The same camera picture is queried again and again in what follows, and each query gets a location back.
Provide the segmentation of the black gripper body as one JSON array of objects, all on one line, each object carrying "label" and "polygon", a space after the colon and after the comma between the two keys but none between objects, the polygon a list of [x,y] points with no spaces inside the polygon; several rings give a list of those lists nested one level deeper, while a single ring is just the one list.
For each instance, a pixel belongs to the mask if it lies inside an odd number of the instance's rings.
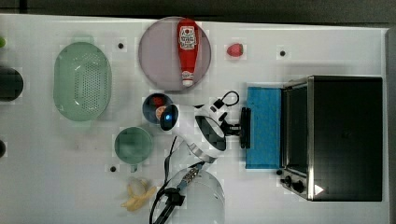
[{"label": "black gripper body", "polygon": [[241,132],[240,124],[230,124],[226,121],[228,113],[224,112],[220,117],[220,128],[225,136],[238,136]]}]

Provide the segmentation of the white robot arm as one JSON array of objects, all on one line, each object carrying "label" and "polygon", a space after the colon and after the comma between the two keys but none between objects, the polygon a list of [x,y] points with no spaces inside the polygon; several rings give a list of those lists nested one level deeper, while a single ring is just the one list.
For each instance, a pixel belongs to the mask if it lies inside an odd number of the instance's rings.
[{"label": "white robot arm", "polygon": [[187,173],[181,178],[175,187],[168,188],[170,183],[169,171],[172,156],[175,153],[170,150],[164,161],[165,180],[156,196],[156,203],[165,197],[165,206],[156,220],[153,220],[154,209],[151,209],[149,223],[165,224],[176,207],[180,207],[185,200],[181,192],[200,173],[206,164],[213,163],[227,147],[227,135],[233,135],[233,125],[225,120],[229,114],[229,108],[239,102],[239,97],[233,104],[224,102],[226,96],[216,98],[206,105],[167,105],[161,113],[159,122],[164,132],[175,135],[172,143],[174,147],[178,138],[181,139],[179,150],[185,148],[190,159]]}]

